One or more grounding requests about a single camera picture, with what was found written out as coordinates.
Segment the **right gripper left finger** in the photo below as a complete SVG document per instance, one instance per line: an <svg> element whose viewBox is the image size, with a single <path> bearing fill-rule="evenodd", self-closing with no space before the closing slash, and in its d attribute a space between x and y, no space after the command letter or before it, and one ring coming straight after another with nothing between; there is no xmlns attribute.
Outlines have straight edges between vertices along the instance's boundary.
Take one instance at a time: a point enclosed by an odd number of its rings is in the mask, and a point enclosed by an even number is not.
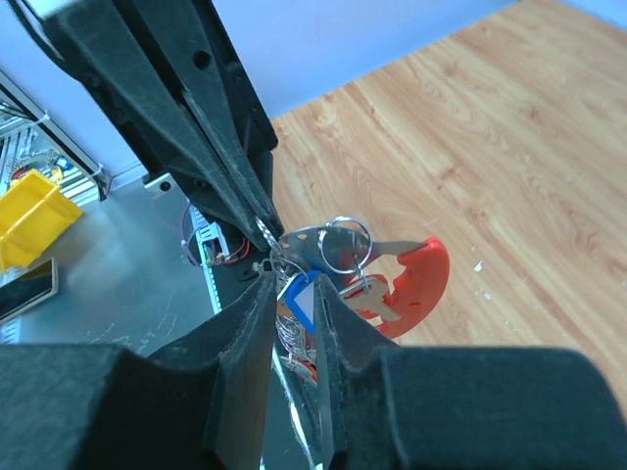
<svg viewBox="0 0 627 470"><path fill-rule="evenodd" d="M276 278L149 356L117 345L1 350L5 469L256 469Z"/></svg>

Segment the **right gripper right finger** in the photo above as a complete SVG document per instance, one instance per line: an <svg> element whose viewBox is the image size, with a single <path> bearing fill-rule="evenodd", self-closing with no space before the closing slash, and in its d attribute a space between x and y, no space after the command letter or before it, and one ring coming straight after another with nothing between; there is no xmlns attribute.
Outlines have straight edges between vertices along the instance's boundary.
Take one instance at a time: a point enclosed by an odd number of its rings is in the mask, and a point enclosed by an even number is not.
<svg viewBox="0 0 627 470"><path fill-rule="evenodd" d="M622 469L626 421L564 348L401 347L313 287L328 469Z"/></svg>

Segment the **silver key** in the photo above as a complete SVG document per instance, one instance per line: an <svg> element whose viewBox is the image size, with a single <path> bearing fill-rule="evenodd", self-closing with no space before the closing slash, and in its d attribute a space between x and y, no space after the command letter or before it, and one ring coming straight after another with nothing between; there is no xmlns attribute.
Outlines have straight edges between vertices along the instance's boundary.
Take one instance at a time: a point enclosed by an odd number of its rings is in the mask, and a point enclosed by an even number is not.
<svg viewBox="0 0 627 470"><path fill-rule="evenodd" d="M340 292L344 302L365 319L380 316L384 321L396 321L401 316L385 303L388 282L382 275L366 275Z"/></svg>

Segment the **blue key tag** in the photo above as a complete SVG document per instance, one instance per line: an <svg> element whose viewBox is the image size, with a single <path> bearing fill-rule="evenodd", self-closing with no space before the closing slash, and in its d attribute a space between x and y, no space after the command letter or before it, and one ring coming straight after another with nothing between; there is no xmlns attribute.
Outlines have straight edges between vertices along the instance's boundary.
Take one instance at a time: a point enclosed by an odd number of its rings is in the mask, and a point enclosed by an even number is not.
<svg viewBox="0 0 627 470"><path fill-rule="evenodd" d="M321 274L318 270L297 274L284 295L284 301L294 317L310 334L314 329L314 281Z"/></svg>

